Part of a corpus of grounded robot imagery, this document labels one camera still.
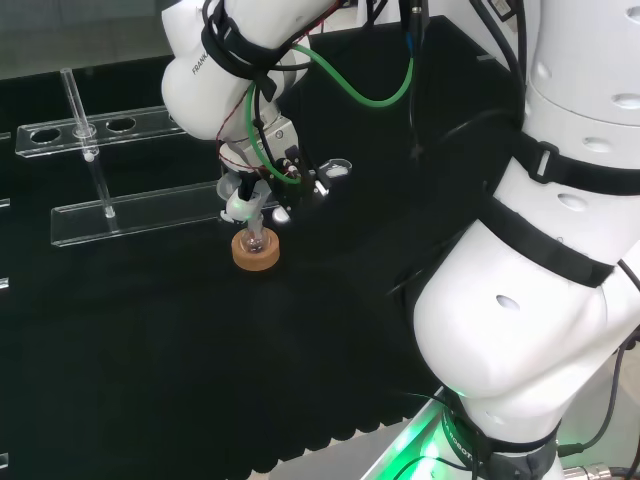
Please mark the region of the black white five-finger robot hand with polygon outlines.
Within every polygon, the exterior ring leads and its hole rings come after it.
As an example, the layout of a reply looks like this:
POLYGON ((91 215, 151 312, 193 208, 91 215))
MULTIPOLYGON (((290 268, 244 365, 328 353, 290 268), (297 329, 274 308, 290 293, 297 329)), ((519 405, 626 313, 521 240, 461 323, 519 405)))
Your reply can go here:
POLYGON ((326 171, 304 153, 293 122, 283 116, 251 138, 224 143, 221 157, 231 173, 224 213, 231 221, 256 218, 270 202, 286 217, 300 216, 320 205, 331 188, 326 171))

